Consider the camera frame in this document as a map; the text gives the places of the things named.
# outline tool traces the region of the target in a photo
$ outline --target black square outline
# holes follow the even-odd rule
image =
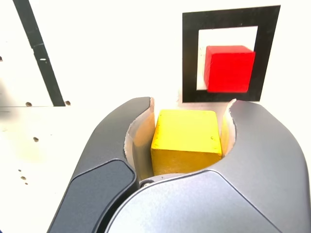
[[[183,13],[183,102],[259,101],[268,66],[278,6]],[[247,93],[196,90],[199,30],[257,26],[255,61]]]

